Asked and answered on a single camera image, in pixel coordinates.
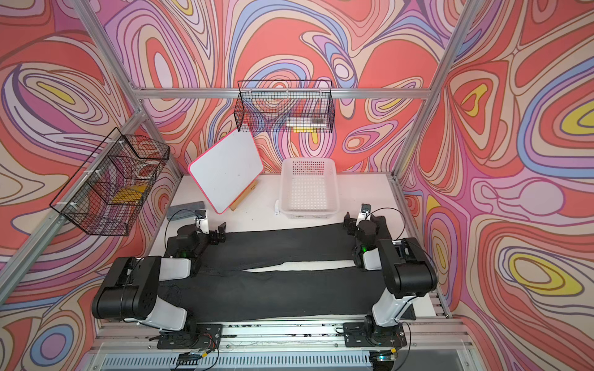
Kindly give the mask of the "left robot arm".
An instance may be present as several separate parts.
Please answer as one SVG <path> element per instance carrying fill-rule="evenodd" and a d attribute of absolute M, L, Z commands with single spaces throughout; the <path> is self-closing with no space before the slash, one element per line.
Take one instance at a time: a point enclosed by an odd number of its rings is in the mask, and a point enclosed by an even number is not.
<path fill-rule="evenodd" d="M 94 318 L 136 322 L 161 331 L 178 332 L 187 325 L 188 311 L 159 297 L 161 283 L 193 277 L 210 246 L 226 241 L 227 224 L 204 230 L 185 225 L 166 241 L 166 254 L 118 258 L 91 304 Z"/>

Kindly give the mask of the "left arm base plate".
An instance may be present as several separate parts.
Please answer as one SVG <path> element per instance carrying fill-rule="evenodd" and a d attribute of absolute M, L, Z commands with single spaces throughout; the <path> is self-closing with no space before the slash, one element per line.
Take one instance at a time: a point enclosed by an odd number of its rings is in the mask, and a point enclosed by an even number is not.
<path fill-rule="evenodd" d="M 157 348 L 215 350 L 221 342 L 222 329 L 220 324 L 194 324 L 177 332 L 161 332 Z"/>

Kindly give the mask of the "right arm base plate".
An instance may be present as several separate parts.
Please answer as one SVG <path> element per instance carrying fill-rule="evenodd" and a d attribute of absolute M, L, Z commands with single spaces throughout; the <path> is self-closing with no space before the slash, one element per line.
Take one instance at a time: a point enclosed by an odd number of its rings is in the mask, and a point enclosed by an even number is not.
<path fill-rule="evenodd" d="M 345 322 L 342 325 L 347 348 L 388 347 L 400 349 L 408 345 L 401 324 L 381 327 L 366 322 Z"/>

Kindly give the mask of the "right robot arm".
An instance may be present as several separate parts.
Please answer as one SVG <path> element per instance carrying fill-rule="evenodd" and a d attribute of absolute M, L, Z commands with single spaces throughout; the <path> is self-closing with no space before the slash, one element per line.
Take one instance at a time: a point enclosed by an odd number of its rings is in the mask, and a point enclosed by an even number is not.
<path fill-rule="evenodd" d="M 436 289 L 436 270 L 417 239 L 396 240 L 391 236 L 383 216 L 361 213 L 353 218 L 347 213 L 343 227 L 355 239 L 355 266 L 380 271 L 385 282 L 385 289 L 368 316 L 371 330 L 394 328 L 414 300 Z"/>

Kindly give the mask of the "black long pants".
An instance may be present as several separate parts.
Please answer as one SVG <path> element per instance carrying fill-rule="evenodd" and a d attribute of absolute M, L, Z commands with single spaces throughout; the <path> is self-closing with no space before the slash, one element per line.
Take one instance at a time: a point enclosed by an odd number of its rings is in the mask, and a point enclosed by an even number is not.
<path fill-rule="evenodd" d="M 204 248 L 195 276 L 160 283 L 158 296 L 199 322 L 365 315 L 386 288 L 380 271 L 270 269 L 288 262 L 346 261 L 353 247 L 354 237 L 341 224 L 229 233 L 224 243 Z"/>

